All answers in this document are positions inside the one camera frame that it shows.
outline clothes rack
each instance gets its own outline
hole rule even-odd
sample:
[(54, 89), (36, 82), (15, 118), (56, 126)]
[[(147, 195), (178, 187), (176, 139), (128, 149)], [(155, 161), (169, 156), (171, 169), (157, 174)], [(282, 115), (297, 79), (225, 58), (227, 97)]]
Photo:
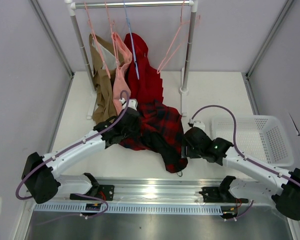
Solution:
[[(193, 36), (195, 31), (195, 22), (196, 22), (196, 13), (198, 10), (198, 1), (199, 0), (179, 0), (179, 1), (141, 1), (141, 2), (126, 2), (125, 6), (127, 8), (132, 7), (155, 7), (155, 6), (181, 6), (184, 4), (184, 6), (190, 6), (191, 7), (191, 16), (190, 16), (190, 24), (189, 24), (189, 32), (188, 32), (188, 41), (187, 41), (187, 47), (186, 47), (186, 56), (185, 56), (185, 62), (184, 62), (184, 68), (181, 70), (181, 87), (179, 89), (179, 92), (181, 94), (181, 114), (182, 116), (187, 115), (187, 95), (189, 94), (189, 89), (187, 87), (188, 85), (188, 75), (189, 75), (189, 65), (190, 65), (190, 59), (191, 59), (191, 50), (192, 50), (192, 42), (193, 42)], [(92, 69), (89, 64), (87, 52), (85, 49), (85, 45), (82, 39), (82, 35), (79, 29), (79, 25), (77, 22), (77, 17), (75, 10), (79, 9), (85, 9), (84, 3), (77, 3), (73, 2), (72, 0), (64, 0), (64, 2), (67, 5), (71, 22), (74, 28), (75, 36), (78, 41), (81, 55), (83, 58), (83, 62), (85, 65), (85, 70), (88, 74), (90, 84), (92, 87), (92, 99), (91, 104), (89, 106), (87, 119), (92, 118), (92, 114), (95, 108), (95, 103), (97, 99), (96, 94), (96, 88), (93, 84), (93, 75), (92, 75)], [(107, 4), (105, 3), (86, 3), (86, 6), (88, 9), (101, 9), (105, 8), (106, 6), (108, 8), (123, 8), (124, 3), (123, 2), (109, 2)]]

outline red garment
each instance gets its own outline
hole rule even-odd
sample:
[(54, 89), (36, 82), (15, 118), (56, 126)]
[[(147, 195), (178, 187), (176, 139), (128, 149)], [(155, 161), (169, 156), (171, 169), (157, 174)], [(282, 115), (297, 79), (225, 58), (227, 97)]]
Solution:
[[(138, 65), (139, 80), (137, 78), (136, 67), (131, 63), (125, 78), (131, 90), (130, 98), (136, 99), (138, 104), (153, 103), (154, 100), (162, 103), (164, 100), (162, 79), (160, 78), (160, 74), (157, 74), (157, 70), (149, 64), (147, 44), (135, 33), (132, 33), (132, 38)], [(130, 34), (125, 36), (124, 44), (132, 52)]]
[(170, 173), (183, 170), (188, 160), (181, 158), (184, 129), (178, 110), (158, 101), (141, 103), (137, 108), (141, 119), (141, 134), (124, 139), (120, 145), (136, 151), (148, 149), (160, 153), (165, 169)]

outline blue hanger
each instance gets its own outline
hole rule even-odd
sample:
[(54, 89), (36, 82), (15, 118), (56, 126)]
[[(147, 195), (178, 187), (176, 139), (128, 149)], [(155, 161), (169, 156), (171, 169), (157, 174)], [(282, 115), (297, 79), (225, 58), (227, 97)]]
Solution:
[(125, 0), (123, 0), (123, 6), (124, 6), (124, 11), (125, 11), (126, 23), (128, 24), (128, 28), (129, 28), (129, 32), (130, 32), (130, 38), (131, 38), (131, 44), (132, 44), (133, 62), (134, 62), (134, 65), (135, 65), (136, 77), (139, 80), (139, 70), (138, 70), (138, 64), (137, 64), (137, 58), (136, 58), (135, 45), (134, 45), (134, 40), (132, 38), (132, 31), (131, 31), (131, 26), (130, 26), (130, 20), (128, 18)]

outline garment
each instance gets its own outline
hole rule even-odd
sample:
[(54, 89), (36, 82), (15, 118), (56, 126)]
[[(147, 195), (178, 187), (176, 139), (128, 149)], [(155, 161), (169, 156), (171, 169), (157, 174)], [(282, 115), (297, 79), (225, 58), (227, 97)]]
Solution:
[[(103, 40), (99, 36), (96, 36), (96, 38), (101, 46), (114, 55), (114, 47), (112, 43)], [(96, 86), (96, 103), (98, 105), (98, 108), (92, 115), (92, 119), (98, 124), (109, 119), (110, 117), (117, 116), (117, 111), (113, 103), (113, 83), (115, 81), (116, 70), (109, 69), (111, 76), (111, 78), (109, 78), (106, 70), (104, 69), (104, 64), (100, 54), (94, 46), (94, 40), (91, 34), (89, 36), (89, 45), (94, 73), (93, 84)], [(121, 53), (118, 54), (118, 59), (120, 64), (124, 62)]]
[[(157, 70), (150, 66), (147, 44), (135, 33), (132, 33), (132, 38), (139, 71), (139, 80), (135, 65), (130, 64), (126, 75), (126, 82), (131, 90), (131, 98), (136, 99), (139, 104), (153, 103), (154, 100), (162, 103), (164, 100), (162, 79), (160, 78), (160, 74), (157, 74)], [(124, 43), (132, 51), (130, 34), (125, 36)]]
[(136, 151), (148, 149), (160, 153), (165, 169), (170, 173), (183, 170), (188, 160), (181, 158), (184, 130), (178, 111), (157, 100), (140, 103), (137, 110), (141, 118), (141, 134), (126, 138), (120, 145)]
[(118, 52), (123, 56), (123, 60), (124, 60), (123, 65), (115, 70), (115, 80), (113, 84), (113, 104), (116, 113), (119, 115), (120, 112), (122, 111), (122, 103), (119, 101), (120, 93), (123, 90), (126, 90), (129, 93), (129, 96), (131, 94), (131, 91), (125, 80), (125, 74), (131, 64), (132, 53), (116, 32), (113, 33), (112, 38), (114, 40), (114, 43), (116, 44), (116, 48), (118, 49)]

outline laundry basket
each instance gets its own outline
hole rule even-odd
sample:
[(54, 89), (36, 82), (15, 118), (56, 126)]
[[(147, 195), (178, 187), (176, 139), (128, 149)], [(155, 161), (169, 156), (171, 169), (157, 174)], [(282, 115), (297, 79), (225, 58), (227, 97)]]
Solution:
[[(238, 115), (236, 143), (245, 154), (277, 167), (294, 163), (292, 149), (286, 133), (274, 116)], [(217, 115), (212, 119), (212, 137), (233, 143), (234, 121), (230, 115)]]

